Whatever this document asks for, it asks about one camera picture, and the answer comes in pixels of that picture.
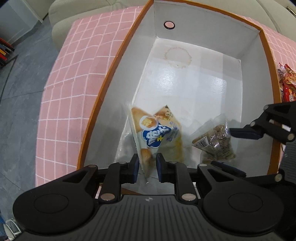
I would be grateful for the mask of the clear brown snack bag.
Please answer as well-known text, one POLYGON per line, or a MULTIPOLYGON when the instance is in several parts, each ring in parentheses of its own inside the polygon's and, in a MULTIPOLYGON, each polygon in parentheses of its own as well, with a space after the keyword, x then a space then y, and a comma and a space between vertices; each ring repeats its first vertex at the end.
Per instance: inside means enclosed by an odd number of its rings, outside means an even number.
POLYGON ((206 132, 203 130, 204 128, 199 128, 200 135, 192 140, 195 148, 204 151, 213 161, 229 161, 235 158, 227 123, 210 126, 206 132))

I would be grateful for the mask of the yellow white cracker bag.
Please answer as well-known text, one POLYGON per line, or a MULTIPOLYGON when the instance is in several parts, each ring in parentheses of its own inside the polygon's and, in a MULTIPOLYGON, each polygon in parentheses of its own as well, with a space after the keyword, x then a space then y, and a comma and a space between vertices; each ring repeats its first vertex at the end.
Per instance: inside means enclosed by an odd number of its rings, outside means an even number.
POLYGON ((146 179, 156 169, 158 153, 166 161, 184 162, 182 127, 167 105, 155 114, 133 106, 129 116, 139 162, 146 179))

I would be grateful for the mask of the red chips bag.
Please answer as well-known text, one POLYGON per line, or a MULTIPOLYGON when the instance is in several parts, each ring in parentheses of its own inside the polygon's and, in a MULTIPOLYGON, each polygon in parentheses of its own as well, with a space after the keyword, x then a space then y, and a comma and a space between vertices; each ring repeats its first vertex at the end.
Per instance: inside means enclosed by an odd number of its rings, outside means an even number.
POLYGON ((282 102, 293 102, 295 101, 296 91, 296 73, 287 64, 277 65, 277 74, 279 78, 281 101, 282 102))

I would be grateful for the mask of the orange cardboard box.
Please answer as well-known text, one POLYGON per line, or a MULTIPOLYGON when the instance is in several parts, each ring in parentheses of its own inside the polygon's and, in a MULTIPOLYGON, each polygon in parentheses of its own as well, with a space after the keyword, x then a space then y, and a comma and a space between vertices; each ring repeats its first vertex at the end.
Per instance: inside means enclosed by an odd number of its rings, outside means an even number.
POLYGON ((263 29, 242 17, 190 1, 149 1, 104 78, 93 106, 78 168, 106 168, 136 152, 130 108, 168 106, 182 125, 185 163, 200 150, 190 136, 225 115, 241 128, 280 102, 273 55, 263 29))

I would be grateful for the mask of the beige sofa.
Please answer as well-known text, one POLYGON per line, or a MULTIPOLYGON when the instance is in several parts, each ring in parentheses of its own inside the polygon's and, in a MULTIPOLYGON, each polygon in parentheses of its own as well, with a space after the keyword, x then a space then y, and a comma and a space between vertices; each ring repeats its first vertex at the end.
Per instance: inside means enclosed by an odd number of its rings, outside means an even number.
MULTIPOLYGON (((60 50, 74 21, 110 11, 144 6, 147 1, 54 1, 49 8, 49 20, 52 39, 60 50)), ((292 1, 257 1, 257 0, 200 0, 206 4, 236 15, 250 17, 280 34, 295 41, 295 11, 292 1)))

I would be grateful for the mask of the pink checkered tablecloth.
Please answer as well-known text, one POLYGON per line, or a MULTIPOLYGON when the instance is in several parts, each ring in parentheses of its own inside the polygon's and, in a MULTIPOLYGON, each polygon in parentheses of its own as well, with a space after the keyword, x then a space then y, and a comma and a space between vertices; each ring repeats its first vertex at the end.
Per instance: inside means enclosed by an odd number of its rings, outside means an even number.
MULTIPOLYGON (((36 150, 37 186, 79 169, 83 138, 104 78, 144 6, 74 21, 42 97, 36 150)), ((263 29, 276 66, 281 63, 295 68, 295 41, 252 18, 236 16, 263 29)))

